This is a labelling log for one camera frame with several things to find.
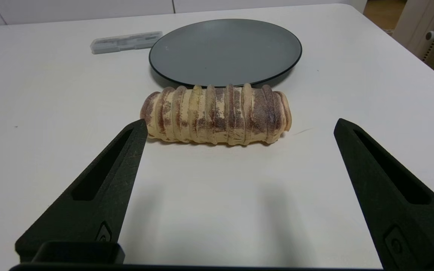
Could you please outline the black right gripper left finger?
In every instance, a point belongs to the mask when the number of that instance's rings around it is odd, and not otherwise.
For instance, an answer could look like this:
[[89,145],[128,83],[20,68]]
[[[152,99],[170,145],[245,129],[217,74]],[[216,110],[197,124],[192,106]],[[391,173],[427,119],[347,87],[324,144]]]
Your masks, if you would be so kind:
[[131,122],[15,243],[20,261],[121,263],[118,244],[147,140],[146,122]]

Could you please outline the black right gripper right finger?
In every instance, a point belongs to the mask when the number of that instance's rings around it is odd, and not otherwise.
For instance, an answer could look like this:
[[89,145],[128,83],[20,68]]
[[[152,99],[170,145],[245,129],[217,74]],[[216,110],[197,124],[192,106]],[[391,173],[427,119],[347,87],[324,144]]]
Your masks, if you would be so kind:
[[353,122],[334,137],[384,270],[434,271],[434,192]]

